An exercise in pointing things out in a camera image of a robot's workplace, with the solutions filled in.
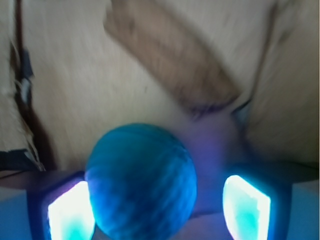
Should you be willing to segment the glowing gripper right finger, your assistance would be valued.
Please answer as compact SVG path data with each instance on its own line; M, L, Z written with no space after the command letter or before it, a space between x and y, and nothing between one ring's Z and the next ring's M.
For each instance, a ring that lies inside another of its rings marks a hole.
M234 240L285 240L291 209L286 163L237 163L225 173L223 217Z

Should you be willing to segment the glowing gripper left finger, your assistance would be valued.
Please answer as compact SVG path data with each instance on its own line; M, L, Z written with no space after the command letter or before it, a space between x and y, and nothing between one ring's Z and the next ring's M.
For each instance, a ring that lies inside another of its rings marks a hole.
M34 240L90 240L96 221L83 171L30 171L27 203Z

